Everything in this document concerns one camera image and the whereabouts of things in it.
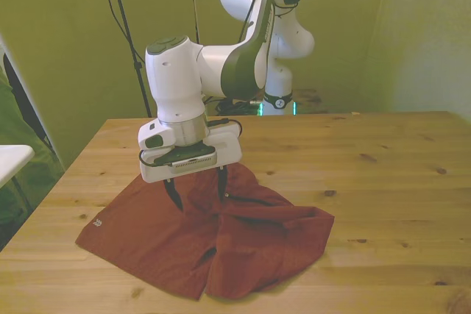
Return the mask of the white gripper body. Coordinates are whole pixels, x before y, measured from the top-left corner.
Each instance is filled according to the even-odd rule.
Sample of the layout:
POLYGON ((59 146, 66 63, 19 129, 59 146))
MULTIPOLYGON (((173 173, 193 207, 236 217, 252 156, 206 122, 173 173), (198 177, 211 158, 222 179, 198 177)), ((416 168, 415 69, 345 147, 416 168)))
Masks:
POLYGON ((225 119, 169 123, 156 118, 138 132, 141 176, 153 183, 237 163, 240 131, 225 119))

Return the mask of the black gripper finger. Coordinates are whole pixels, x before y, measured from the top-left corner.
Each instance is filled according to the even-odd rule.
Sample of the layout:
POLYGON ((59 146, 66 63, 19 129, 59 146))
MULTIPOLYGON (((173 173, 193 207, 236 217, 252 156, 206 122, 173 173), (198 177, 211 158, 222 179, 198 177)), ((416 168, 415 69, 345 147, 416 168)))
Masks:
POLYGON ((164 187, 166 189, 166 192, 167 192, 169 198, 172 200, 172 202, 177 207, 177 209, 179 211, 183 211, 183 202, 182 202, 182 199, 181 199, 179 193, 176 190, 174 180, 173 179, 166 179, 164 181, 164 187))
POLYGON ((220 166, 217 168, 217 192, 220 200, 223 200, 226 197, 226 187, 227 187, 227 167, 220 166))

